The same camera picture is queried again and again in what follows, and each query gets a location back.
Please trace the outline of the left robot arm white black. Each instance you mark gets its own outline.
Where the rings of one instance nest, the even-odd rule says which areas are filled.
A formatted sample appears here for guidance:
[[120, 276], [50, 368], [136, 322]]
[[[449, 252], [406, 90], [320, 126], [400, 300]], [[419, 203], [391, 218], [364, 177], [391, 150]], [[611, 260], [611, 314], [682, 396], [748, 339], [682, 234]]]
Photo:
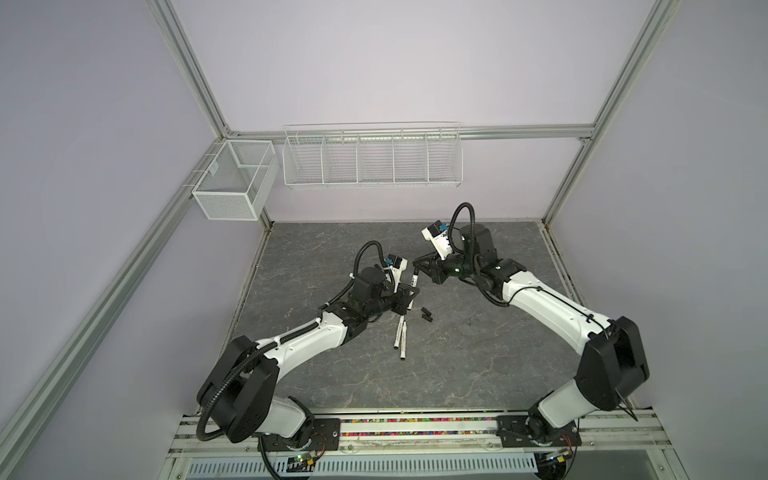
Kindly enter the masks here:
[[198, 391], [196, 439], [225, 437], [239, 443], [254, 435], [273, 435], [292, 448], [308, 445], [315, 417], [296, 398], [277, 396], [278, 383], [319, 354], [349, 343], [383, 314], [405, 315], [419, 293], [393, 274], [366, 267], [307, 323], [258, 341], [235, 338]]

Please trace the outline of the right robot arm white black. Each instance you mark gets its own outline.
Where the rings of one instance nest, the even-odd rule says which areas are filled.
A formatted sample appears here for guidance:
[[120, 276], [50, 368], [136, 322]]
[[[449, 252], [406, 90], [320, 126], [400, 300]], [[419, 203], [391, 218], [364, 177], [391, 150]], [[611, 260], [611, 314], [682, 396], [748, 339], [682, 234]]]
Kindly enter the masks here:
[[499, 308], [519, 308], [579, 354], [574, 377], [529, 409], [523, 434], [531, 442], [550, 445], [590, 413], [628, 409], [628, 396], [650, 377], [635, 322], [590, 310], [551, 289], [522, 264], [500, 258], [483, 225], [462, 227], [459, 242], [440, 221], [425, 227], [422, 235], [434, 251], [414, 265], [434, 283], [454, 277]]

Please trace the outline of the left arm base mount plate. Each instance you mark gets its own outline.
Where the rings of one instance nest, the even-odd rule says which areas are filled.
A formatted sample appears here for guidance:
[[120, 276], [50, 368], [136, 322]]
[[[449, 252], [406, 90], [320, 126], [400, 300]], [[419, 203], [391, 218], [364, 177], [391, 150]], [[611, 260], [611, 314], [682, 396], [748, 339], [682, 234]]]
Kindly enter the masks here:
[[262, 435], [268, 453], [288, 451], [336, 451], [341, 439], [341, 419], [313, 417], [307, 420], [292, 437], [276, 434]]

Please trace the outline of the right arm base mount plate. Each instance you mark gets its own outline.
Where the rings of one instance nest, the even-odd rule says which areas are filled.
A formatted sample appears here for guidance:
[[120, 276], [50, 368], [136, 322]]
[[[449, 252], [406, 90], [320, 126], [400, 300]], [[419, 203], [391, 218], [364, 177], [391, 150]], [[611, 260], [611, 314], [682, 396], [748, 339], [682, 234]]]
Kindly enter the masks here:
[[496, 435], [504, 448], [578, 447], [582, 445], [574, 421], [565, 427], [551, 427], [538, 416], [523, 414], [500, 415], [496, 418]]

